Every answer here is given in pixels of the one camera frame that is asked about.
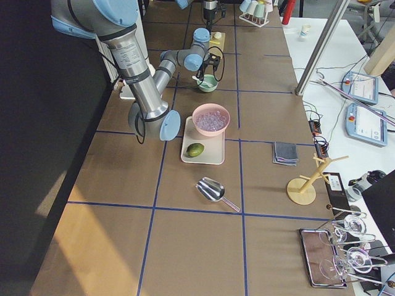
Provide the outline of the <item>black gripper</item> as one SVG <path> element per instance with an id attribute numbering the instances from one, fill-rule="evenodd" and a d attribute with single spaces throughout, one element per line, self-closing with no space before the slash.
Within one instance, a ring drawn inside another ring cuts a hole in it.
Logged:
<path id="1" fill-rule="evenodd" d="M 220 57 L 214 54 L 209 54 L 209 57 L 206 59 L 206 67 L 212 66 L 212 68 L 218 68 L 220 63 Z"/>

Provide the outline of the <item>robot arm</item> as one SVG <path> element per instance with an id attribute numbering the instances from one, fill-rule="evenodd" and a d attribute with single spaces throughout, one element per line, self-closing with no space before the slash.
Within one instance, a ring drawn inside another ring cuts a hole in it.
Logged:
<path id="1" fill-rule="evenodd" d="M 177 51 L 165 51 L 160 55 L 160 65 L 153 76 L 157 90 L 160 94 L 168 85 L 177 66 L 183 66 L 191 72 L 196 72 L 197 85 L 210 85 L 202 82 L 204 72 L 209 65 L 213 71 L 217 70 L 220 57 L 209 52 L 210 32 L 206 28 L 198 28 L 194 31 L 193 42 L 189 49 Z"/>
<path id="2" fill-rule="evenodd" d="M 140 136 L 171 141 L 180 130 L 180 114 L 162 100 L 136 38 L 136 1 L 51 1 L 53 27 L 84 39 L 98 38 L 110 49 L 118 72 L 135 98 L 128 122 Z"/>

